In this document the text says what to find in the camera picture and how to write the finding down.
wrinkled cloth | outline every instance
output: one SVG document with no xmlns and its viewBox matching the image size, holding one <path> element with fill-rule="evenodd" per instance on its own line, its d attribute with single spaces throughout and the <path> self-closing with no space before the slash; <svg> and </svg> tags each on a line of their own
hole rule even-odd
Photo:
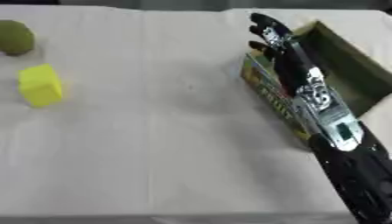
<svg viewBox="0 0 392 224">
<path fill-rule="evenodd" d="M 379 11 L 1 5 L 37 43 L 0 57 L 0 215 L 347 213 L 239 77 L 253 11 L 292 29 L 320 19 L 392 71 L 392 19 Z M 66 97 L 30 108 L 18 70 L 43 63 Z M 391 103 L 364 117 L 390 149 Z"/>
</svg>

white tablecloth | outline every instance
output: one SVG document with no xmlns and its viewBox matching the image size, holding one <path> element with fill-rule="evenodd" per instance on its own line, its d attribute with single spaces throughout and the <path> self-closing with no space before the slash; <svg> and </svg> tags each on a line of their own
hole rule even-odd
<svg viewBox="0 0 392 224">
<path fill-rule="evenodd" d="M 34 52 L 0 57 L 0 215 L 345 212 L 238 76 L 251 11 L 290 28 L 321 19 L 392 71 L 392 19 L 379 11 L 0 6 L 37 36 Z M 42 63 L 67 97 L 29 108 L 17 73 Z M 386 111 L 365 122 L 392 149 Z"/>
</svg>

kiwi fruit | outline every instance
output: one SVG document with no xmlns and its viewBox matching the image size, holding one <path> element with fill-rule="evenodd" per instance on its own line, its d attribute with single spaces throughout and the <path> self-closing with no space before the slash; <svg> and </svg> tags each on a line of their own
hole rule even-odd
<svg viewBox="0 0 392 224">
<path fill-rule="evenodd" d="M 0 20 L 0 52 L 18 56 L 34 47 L 34 34 L 27 26 L 13 20 Z"/>
</svg>

